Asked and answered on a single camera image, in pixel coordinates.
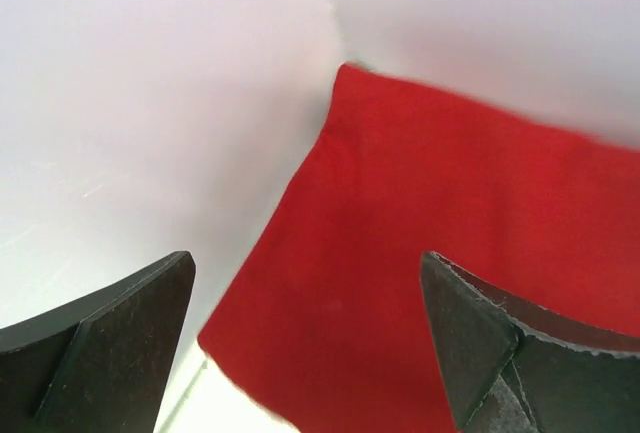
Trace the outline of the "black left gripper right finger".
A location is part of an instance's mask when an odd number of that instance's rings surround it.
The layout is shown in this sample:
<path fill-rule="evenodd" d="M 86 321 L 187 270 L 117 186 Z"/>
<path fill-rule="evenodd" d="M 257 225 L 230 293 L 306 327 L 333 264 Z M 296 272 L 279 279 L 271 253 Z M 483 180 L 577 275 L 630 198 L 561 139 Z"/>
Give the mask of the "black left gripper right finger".
<path fill-rule="evenodd" d="M 504 291 L 436 252 L 421 288 L 458 432 L 636 432 L 639 340 Z"/>

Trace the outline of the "red t shirt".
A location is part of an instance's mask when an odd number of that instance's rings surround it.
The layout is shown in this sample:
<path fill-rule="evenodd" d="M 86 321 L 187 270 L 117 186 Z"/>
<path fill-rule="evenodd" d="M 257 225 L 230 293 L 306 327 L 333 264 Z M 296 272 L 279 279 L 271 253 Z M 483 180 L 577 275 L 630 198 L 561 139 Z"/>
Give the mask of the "red t shirt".
<path fill-rule="evenodd" d="M 449 432 L 426 251 L 637 335 L 639 155 L 343 65 L 315 145 L 199 344 L 303 432 Z"/>

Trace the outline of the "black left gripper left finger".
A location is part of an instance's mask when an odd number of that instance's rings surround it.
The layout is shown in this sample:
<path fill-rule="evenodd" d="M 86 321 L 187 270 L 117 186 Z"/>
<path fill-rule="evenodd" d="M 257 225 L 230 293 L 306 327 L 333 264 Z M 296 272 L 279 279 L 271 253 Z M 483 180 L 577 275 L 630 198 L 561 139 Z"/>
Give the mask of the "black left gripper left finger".
<path fill-rule="evenodd" d="M 173 252 L 2 329 L 2 432 L 153 431 L 195 273 Z"/>

